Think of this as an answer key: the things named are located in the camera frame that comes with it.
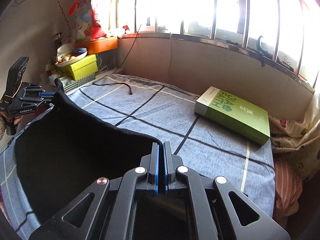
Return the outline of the person's left hand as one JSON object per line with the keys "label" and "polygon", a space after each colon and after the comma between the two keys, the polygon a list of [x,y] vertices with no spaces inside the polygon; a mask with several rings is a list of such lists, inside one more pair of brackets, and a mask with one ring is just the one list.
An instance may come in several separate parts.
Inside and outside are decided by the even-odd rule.
{"label": "person's left hand", "polygon": [[17,129],[17,126],[21,122],[22,118],[23,116],[12,117],[7,112],[1,111],[1,122],[6,131],[10,129]]}

